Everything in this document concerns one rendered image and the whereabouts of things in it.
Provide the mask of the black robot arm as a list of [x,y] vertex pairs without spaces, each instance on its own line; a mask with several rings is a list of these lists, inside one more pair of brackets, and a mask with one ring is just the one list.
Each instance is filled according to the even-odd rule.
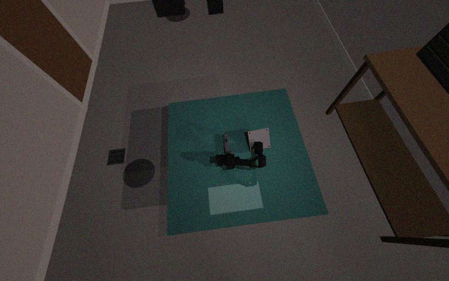
[[[257,154],[255,158],[251,160],[245,159],[237,159],[234,157],[234,154],[219,154],[216,155],[216,161],[223,161],[223,164],[226,165],[227,169],[234,169],[235,165],[248,166],[248,167],[264,167],[266,166],[266,156],[262,154],[263,146],[262,142],[256,141],[254,142],[254,153]],[[254,162],[258,159],[258,166],[254,165]]]

